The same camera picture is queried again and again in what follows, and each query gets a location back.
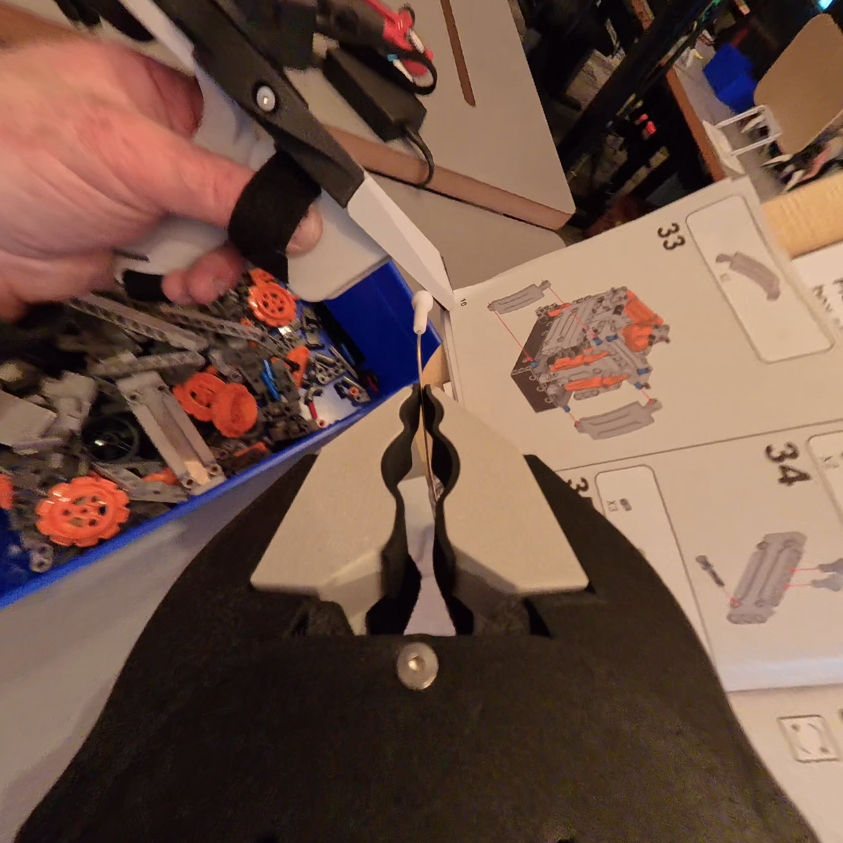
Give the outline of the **person's left hand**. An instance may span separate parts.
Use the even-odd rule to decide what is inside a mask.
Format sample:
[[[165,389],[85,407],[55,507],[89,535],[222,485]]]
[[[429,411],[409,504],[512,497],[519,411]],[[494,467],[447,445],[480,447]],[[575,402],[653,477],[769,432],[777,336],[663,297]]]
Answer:
[[[106,290],[173,214],[221,229],[254,172],[192,141],[197,81],[116,43],[2,51],[1,316]]]

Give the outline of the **black power adapter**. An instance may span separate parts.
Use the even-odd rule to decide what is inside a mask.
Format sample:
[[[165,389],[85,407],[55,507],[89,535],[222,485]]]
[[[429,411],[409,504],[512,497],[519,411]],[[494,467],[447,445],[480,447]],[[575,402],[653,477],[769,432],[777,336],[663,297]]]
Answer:
[[[328,50],[322,72],[381,141],[419,137],[427,110],[414,93],[340,47]]]

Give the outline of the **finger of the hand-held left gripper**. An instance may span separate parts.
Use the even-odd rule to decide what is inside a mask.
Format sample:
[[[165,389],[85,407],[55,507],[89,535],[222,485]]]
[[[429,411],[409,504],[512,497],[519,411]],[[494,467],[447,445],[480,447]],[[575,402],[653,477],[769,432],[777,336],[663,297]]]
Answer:
[[[346,206],[353,221],[445,309],[455,304],[454,290],[436,246],[390,198],[364,173],[363,183]]]

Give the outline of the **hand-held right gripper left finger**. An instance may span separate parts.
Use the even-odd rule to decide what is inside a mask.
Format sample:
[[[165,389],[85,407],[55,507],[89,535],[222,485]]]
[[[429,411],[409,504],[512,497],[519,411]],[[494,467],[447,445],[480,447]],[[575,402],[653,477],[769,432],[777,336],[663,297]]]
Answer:
[[[421,575],[399,485],[420,409],[420,386],[406,387],[320,450],[251,575],[255,589],[337,604],[356,634],[405,632]]]

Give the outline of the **paper instruction booklet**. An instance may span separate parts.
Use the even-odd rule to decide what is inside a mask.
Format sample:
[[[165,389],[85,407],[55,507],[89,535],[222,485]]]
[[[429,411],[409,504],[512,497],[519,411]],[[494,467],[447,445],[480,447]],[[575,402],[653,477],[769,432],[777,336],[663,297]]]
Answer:
[[[841,841],[841,328],[726,180],[457,292],[458,401],[645,555]]]

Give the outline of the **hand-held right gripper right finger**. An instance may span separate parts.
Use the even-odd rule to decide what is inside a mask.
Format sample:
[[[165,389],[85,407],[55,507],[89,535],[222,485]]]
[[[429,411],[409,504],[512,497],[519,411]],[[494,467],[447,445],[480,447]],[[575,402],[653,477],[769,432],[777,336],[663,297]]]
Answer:
[[[434,504],[433,569],[458,636],[529,630],[537,598],[588,577],[525,455],[441,389],[422,392]]]

